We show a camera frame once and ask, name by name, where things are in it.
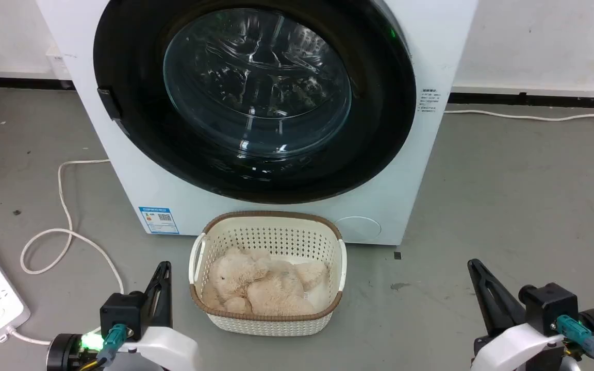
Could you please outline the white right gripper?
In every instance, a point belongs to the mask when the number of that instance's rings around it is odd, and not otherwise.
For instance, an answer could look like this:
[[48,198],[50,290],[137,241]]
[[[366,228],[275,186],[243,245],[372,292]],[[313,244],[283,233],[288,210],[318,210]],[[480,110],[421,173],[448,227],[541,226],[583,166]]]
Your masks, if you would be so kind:
[[563,343],[559,333],[545,336],[524,324],[525,308],[479,259],[467,267],[488,337],[496,336],[478,351],[471,370],[518,369],[549,345]]

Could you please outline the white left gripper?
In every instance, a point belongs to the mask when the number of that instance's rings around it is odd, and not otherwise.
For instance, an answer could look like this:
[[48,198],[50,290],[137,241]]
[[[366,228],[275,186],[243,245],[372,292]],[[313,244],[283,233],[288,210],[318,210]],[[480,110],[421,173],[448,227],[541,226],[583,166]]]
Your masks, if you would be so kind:
[[137,342],[124,343],[115,358],[116,370],[200,370],[198,344],[172,329],[171,263],[158,264],[148,283],[142,307],[147,329]]

